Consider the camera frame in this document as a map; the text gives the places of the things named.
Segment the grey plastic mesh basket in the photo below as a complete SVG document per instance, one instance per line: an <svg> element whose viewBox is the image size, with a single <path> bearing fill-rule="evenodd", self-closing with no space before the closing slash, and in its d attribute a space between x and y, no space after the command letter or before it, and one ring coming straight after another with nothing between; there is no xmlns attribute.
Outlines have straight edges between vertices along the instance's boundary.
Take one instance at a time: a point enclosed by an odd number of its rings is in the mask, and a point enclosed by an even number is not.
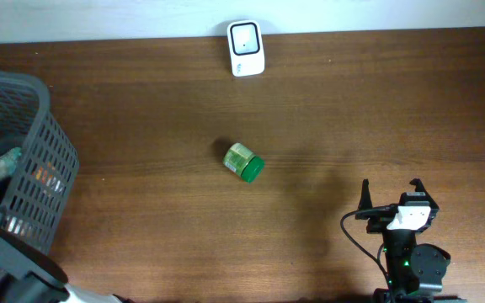
<svg viewBox="0 0 485 303"><path fill-rule="evenodd" d="M47 254L79 169L77 151L50 112L37 77L0 71L0 156L21 147L19 165L0 181L0 227ZM54 193L31 175L50 162L65 184Z"/></svg>

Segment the green lidded jar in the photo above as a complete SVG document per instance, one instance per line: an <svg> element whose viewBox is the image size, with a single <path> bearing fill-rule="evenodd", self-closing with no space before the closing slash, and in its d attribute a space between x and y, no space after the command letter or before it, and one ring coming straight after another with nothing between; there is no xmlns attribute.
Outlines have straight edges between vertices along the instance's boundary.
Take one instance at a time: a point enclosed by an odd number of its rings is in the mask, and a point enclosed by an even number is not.
<svg viewBox="0 0 485 303"><path fill-rule="evenodd" d="M233 144L222 160L225 167L246 183L252 183L263 171L264 160L241 143Z"/></svg>

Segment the teal wet wipes pack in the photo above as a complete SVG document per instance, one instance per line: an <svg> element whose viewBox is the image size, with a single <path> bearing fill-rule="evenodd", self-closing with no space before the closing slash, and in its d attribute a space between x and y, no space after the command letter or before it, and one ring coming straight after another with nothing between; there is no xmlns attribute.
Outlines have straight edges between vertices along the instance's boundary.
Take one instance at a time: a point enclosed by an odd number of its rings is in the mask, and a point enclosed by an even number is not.
<svg viewBox="0 0 485 303"><path fill-rule="evenodd" d="M0 156L0 180L10 178L19 165L21 147L15 147Z"/></svg>

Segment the small orange carton box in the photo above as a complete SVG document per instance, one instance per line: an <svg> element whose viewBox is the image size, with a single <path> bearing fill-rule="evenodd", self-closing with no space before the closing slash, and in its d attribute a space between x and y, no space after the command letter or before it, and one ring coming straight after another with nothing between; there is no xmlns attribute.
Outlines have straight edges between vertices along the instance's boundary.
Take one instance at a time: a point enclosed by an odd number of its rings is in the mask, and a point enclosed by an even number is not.
<svg viewBox="0 0 485 303"><path fill-rule="evenodd" d="M45 166L35 165L31 175L54 193L61 194L64 191L65 184L58 177L56 168L50 162Z"/></svg>

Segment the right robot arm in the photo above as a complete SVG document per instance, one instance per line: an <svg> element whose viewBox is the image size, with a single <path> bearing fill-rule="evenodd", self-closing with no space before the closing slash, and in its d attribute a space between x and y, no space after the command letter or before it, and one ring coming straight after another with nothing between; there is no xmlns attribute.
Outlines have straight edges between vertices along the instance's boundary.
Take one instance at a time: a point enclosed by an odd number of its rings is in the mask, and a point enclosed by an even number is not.
<svg viewBox="0 0 485 303"><path fill-rule="evenodd" d="M418 244L416 236L431 227L440 207L425 189L422 181L413 179L412 192L400 195L399 202L374 206L369 181L361 186L355 218L367 222L366 232L382 235L382 247L375 256L383 265L386 288L374 291L371 301L391 302L463 302L454 295L441 296L443 278L451 256L433 244Z"/></svg>

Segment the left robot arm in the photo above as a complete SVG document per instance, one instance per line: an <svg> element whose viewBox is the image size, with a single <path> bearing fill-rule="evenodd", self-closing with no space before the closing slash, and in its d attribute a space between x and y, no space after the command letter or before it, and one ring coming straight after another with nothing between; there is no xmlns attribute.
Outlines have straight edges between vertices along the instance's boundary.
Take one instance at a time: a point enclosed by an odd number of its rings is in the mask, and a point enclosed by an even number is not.
<svg viewBox="0 0 485 303"><path fill-rule="evenodd" d="M69 284L55 262L0 228L0 302L123 303Z"/></svg>

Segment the white barcode scanner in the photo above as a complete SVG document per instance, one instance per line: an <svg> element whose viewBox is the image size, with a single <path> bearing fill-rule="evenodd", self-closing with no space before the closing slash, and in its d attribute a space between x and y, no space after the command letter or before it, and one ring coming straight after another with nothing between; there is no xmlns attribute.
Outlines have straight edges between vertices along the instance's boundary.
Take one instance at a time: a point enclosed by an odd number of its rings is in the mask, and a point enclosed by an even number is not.
<svg viewBox="0 0 485 303"><path fill-rule="evenodd" d="M264 44L260 25L255 20L240 20L227 26L232 75L248 77L264 72Z"/></svg>

